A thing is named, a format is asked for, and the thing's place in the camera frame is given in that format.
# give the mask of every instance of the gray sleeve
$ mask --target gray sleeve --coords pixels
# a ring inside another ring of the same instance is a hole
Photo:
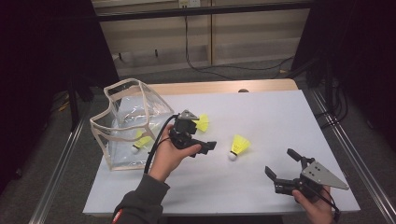
[[[169,186],[144,174],[135,191],[125,194],[113,214],[113,224],[157,223],[163,214],[161,202]]]

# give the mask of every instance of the shuttlecock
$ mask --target shuttlecock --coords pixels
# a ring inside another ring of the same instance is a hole
[[[142,131],[137,130],[135,138],[138,138],[138,137],[142,136],[142,134],[143,134]],[[144,145],[148,144],[150,141],[151,141],[151,137],[150,136],[145,136],[145,137],[140,138],[139,140],[134,142],[134,145],[132,147],[132,152],[134,154],[137,153],[141,147],[143,147]]]
[[[250,146],[250,142],[239,134],[233,137],[233,147],[231,148],[228,158],[235,161],[236,157]]]
[[[200,115],[198,120],[193,120],[197,125],[196,128],[201,132],[206,132],[207,127],[209,126],[209,118],[206,114]]]

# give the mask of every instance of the human hand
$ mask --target human hand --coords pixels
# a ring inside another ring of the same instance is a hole
[[[177,149],[169,139],[169,131],[172,128],[173,124],[168,124],[163,130],[162,142],[157,148],[154,162],[148,172],[151,177],[161,182],[165,182],[166,178],[180,165],[184,158],[197,153],[201,149],[199,144],[184,149]]]
[[[330,193],[330,187],[323,186]],[[325,190],[320,194],[327,199],[331,200],[330,194]],[[306,216],[312,224],[331,224],[332,223],[332,207],[319,199],[315,203],[309,202],[308,199],[297,189],[292,192],[294,199],[305,209]]]

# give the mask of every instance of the transparent container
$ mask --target transparent container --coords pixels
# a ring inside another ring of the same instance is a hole
[[[104,91],[108,109],[90,122],[109,169],[143,169],[161,127],[174,110],[137,79],[125,79]]]

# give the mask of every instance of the table surface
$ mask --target table surface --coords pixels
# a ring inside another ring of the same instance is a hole
[[[215,150],[185,159],[167,179],[171,189],[163,200],[166,216],[301,212],[301,206],[292,197],[275,194],[273,182],[264,173],[268,165],[279,178],[299,176],[301,165],[287,155],[289,147],[303,156],[316,158],[346,182],[293,80],[150,86],[175,111],[187,107],[196,114],[206,113],[209,129],[197,133],[195,138],[218,141]],[[240,89],[250,93],[237,93]],[[237,133],[244,135],[251,146],[236,161],[229,161],[227,155]],[[142,174],[142,170],[110,172],[102,160],[83,212],[99,217],[111,215],[123,195],[136,188]],[[333,189],[332,196],[341,211],[360,210],[351,190]]]

